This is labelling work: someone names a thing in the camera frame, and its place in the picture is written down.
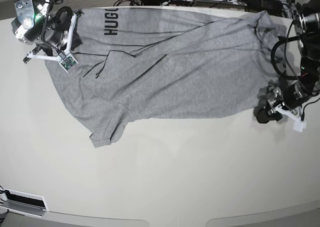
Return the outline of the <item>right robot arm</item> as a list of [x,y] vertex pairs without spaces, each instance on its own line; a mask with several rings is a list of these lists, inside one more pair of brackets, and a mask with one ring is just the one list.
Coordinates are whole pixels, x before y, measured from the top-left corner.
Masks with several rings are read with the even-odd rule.
[[12,31],[22,43],[36,44],[46,52],[61,53],[66,45],[66,35],[71,24],[73,11],[69,6],[51,13],[54,6],[64,0],[14,0],[16,18]]

